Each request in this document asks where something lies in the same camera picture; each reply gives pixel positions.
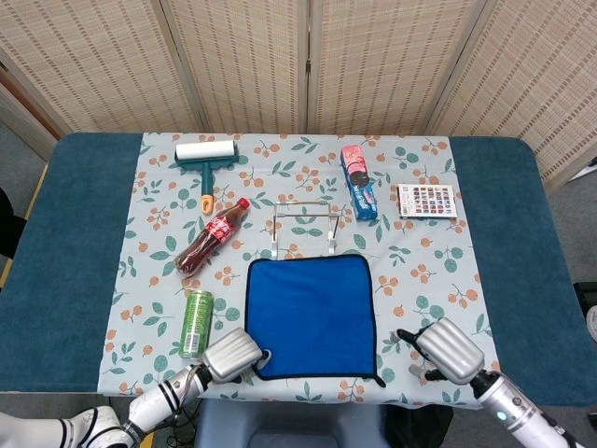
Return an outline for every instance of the blue cloth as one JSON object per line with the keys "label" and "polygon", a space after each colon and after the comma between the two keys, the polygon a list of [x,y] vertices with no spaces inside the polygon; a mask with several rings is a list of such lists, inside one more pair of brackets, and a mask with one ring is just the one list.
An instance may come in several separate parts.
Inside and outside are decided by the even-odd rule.
{"label": "blue cloth", "polygon": [[450,143],[502,370],[540,404],[594,404],[597,350],[533,151],[515,138]]}
{"label": "blue cloth", "polygon": [[0,294],[3,390],[96,390],[140,144],[75,133],[54,149]]}
{"label": "blue cloth", "polygon": [[274,354],[264,380],[308,376],[376,378],[371,276],[360,255],[249,266],[245,328]]}

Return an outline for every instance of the lint roller handle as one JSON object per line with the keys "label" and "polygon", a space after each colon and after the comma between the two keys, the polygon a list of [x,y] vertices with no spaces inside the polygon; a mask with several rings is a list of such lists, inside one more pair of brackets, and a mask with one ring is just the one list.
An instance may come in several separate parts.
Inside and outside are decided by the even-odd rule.
{"label": "lint roller handle", "polygon": [[209,162],[201,168],[201,210],[204,215],[211,215],[214,211],[214,176]]}

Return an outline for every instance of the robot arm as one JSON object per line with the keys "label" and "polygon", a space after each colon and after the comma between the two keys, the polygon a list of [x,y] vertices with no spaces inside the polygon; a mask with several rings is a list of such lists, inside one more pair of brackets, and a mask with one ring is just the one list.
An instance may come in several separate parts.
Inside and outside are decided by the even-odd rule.
{"label": "robot arm", "polygon": [[224,384],[258,361],[267,362],[243,329],[235,329],[203,353],[201,364],[182,369],[132,401],[121,427],[112,408],[89,409],[65,420],[25,420],[0,413],[0,448],[129,448],[211,384]]}
{"label": "robot arm", "polygon": [[449,319],[412,334],[403,329],[399,338],[435,364],[424,373],[428,381],[449,380],[469,384],[479,404],[527,448],[582,448],[574,437],[543,414],[504,374],[483,369],[483,352]]}

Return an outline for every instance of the orange handle tip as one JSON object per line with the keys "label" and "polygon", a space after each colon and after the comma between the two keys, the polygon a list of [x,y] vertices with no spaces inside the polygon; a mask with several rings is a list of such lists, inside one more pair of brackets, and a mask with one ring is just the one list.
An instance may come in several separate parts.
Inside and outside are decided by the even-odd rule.
{"label": "orange handle tip", "polygon": [[214,196],[204,194],[201,196],[201,210],[204,215],[211,215],[214,211]]}

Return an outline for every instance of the floral tablecloth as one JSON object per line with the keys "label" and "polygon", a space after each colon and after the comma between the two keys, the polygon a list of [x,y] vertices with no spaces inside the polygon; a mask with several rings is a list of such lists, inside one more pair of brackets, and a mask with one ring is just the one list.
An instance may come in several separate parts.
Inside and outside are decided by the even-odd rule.
{"label": "floral tablecloth", "polygon": [[[199,208],[201,176],[174,162],[175,145],[232,138],[238,144],[240,162],[215,172],[215,210],[246,197],[252,205],[250,212],[243,228],[210,263],[196,277],[184,279],[173,259],[209,217],[202,216]],[[366,153],[379,206],[376,221],[354,219],[339,161],[346,145],[360,145]],[[484,351],[486,367],[498,368],[458,192],[457,168],[446,137],[146,133],[105,334],[98,392],[138,395],[188,364],[177,350],[186,296],[194,288],[215,296],[211,343],[242,326],[248,264],[271,256],[273,203],[326,200],[340,215],[337,253],[358,252],[371,269],[377,368],[387,387],[360,378],[265,382],[249,371],[242,384],[212,387],[205,396],[477,407],[469,387],[421,380],[418,373],[430,368],[429,363],[393,335],[397,328],[415,331],[445,315]],[[398,183],[453,185],[458,218],[401,219],[396,206]],[[326,225],[314,217],[280,219],[279,258],[325,255]]]}

